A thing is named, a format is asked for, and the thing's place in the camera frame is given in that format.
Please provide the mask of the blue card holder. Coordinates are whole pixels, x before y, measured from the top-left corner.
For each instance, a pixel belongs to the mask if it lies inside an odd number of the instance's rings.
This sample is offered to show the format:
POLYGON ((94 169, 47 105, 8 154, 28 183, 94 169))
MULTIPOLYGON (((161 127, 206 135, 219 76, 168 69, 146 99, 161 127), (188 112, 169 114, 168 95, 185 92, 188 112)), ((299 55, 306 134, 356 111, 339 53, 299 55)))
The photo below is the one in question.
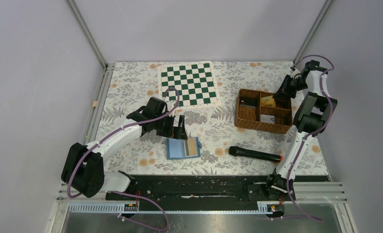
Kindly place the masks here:
POLYGON ((167 138, 166 139, 166 158, 168 160, 182 160, 182 159, 188 159, 185 157, 185 141, 186 140, 178 140, 173 138, 167 138))

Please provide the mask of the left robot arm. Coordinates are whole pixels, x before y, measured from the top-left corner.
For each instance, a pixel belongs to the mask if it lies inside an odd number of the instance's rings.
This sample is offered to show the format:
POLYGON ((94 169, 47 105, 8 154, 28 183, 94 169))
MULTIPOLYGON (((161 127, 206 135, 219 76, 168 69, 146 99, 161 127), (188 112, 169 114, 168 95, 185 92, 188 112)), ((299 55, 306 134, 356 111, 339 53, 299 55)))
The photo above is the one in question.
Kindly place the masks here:
POLYGON ((129 200, 136 194, 136 187, 124 172, 110 172, 105 163, 130 142, 154 131, 158 136, 187 140, 184 117, 174 125, 172 113, 180 106, 178 100, 165 102, 151 97, 145 106, 130 113, 123 123, 99 140, 73 144, 68 152, 61 174, 67 184, 67 196, 71 199, 83 195, 87 198, 99 192, 117 191, 129 200))

